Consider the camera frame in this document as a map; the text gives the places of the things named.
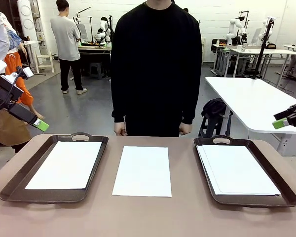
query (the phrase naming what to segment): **tray handle hole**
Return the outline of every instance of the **tray handle hole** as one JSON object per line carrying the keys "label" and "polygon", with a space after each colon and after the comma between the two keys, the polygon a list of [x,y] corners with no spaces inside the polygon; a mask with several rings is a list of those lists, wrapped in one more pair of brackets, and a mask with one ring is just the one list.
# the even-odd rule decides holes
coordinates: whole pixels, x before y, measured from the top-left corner
{"label": "tray handle hole", "polygon": [[218,144],[218,143],[226,143],[226,144],[230,144],[230,140],[229,139],[226,139],[226,138],[215,138],[214,140],[213,140],[213,142],[215,143],[215,144]]}
{"label": "tray handle hole", "polygon": [[74,142],[88,142],[89,140],[90,138],[85,135],[76,135],[76,136],[73,136],[72,138],[72,141]]}

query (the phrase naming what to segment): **white brick wall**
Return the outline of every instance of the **white brick wall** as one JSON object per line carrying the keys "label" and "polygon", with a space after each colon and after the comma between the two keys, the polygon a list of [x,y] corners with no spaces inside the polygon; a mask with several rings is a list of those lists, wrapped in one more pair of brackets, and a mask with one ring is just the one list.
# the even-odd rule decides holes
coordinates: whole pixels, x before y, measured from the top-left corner
{"label": "white brick wall", "polygon": [[[91,36],[87,16],[92,16],[92,28],[96,33],[100,18],[113,16],[115,28],[119,18],[129,10],[144,2],[144,0],[68,0],[70,4],[69,17],[89,6],[92,8],[81,14],[82,24],[86,24],[89,37]],[[57,52],[54,35],[50,28],[50,18],[57,15],[56,0],[38,0],[43,28],[46,34],[47,46],[53,53]],[[189,8],[190,14],[201,21],[201,34],[206,37],[205,62],[213,62],[211,52],[212,39],[225,39],[228,33],[229,21],[237,17],[239,11],[249,10],[250,23],[248,26],[249,42],[256,28],[262,27],[262,21],[269,15],[277,16],[271,41],[282,45],[283,43],[296,43],[296,0],[176,0],[180,7]]]}

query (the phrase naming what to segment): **black hair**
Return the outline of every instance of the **black hair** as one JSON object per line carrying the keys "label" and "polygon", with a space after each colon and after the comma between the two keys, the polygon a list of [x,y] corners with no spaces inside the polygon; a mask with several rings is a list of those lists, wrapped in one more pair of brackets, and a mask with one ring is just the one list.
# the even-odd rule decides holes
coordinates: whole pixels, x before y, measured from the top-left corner
{"label": "black hair", "polygon": [[59,11],[65,11],[66,8],[69,7],[67,0],[57,0],[56,4]]}

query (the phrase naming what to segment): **tray handle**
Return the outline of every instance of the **tray handle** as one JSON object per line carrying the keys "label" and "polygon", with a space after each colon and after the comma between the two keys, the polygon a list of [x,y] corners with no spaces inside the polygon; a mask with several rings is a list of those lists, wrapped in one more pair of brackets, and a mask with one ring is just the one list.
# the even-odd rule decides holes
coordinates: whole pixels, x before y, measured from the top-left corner
{"label": "tray handle", "polygon": [[210,139],[212,140],[213,144],[225,143],[227,145],[232,145],[235,142],[235,140],[232,139],[231,137],[224,136],[224,135],[218,135]]}
{"label": "tray handle", "polygon": [[74,141],[74,137],[76,136],[86,136],[89,138],[89,140],[92,138],[92,136],[88,133],[85,133],[85,132],[76,132],[76,133],[73,133],[69,136],[69,138],[71,138],[72,141]]}

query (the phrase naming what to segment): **tray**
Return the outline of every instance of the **tray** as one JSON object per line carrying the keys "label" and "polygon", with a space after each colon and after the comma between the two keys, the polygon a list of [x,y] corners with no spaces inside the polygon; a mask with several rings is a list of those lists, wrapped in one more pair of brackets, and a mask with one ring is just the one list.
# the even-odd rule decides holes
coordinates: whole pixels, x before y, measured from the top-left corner
{"label": "tray", "polygon": [[256,195],[216,195],[211,181],[202,163],[204,174],[213,199],[225,205],[245,206],[253,208],[264,207],[293,207],[296,206],[296,195],[288,186],[281,175],[275,170],[271,163],[265,158],[262,152],[250,140],[232,139],[227,136],[216,136],[212,138],[197,138],[194,140],[195,146],[220,145],[220,146],[245,146],[256,161],[260,164],[266,174],[273,181],[281,192],[280,196],[256,196]]}
{"label": "tray", "polygon": [[[48,157],[50,152],[59,141],[73,141],[73,138],[83,135],[89,138],[88,141],[77,140],[77,142],[102,142],[97,159],[91,171],[85,189],[72,190],[26,190],[25,187],[36,174],[40,166]],[[29,159],[28,162],[17,172],[10,182],[0,192],[0,199],[3,201],[26,202],[26,203],[76,203],[85,199],[95,175],[105,147],[108,143],[107,137],[91,136],[87,133],[75,133],[72,135],[55,135],[47,139],[40,149]]]}

